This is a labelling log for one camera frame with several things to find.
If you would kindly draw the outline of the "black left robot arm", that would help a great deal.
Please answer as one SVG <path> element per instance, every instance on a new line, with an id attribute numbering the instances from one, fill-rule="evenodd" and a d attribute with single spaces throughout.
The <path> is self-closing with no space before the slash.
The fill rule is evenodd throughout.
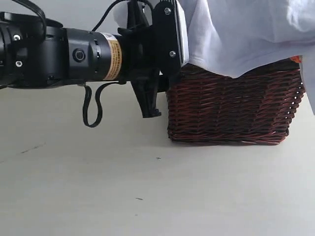
<path id="1" fill-rule="evenodd" d="M 179 80 L 189 60 L 185 14 L 176 0 L 127 3 L 127 27 L 116 35 L 68 29 L 48 19 L 33 2 L 19 4 L 32 15 L 0 14 L 0 86 L 48 89 L 79 85 L 85 89 L 83 122 L 89 125 L 88 108 L 96 101 L 102 119 L 102 91 L 109 85 L 130 82 L 144 118 L 160 115 L 156 97 Z M 144 14 L 150 5 L 152 22 Z"/>

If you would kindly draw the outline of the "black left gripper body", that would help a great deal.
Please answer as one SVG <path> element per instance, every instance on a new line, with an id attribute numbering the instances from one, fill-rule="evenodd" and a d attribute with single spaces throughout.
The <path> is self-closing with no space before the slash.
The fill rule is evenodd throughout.
<path id="1" fill-rule="evenodd" d="M 149 74 L 149 85 L 166 92 L 180 81 L 182 68 L 182 8 L 176 0 L 130 0 L 126 4 L 127 37 L 136 70 Z"/>

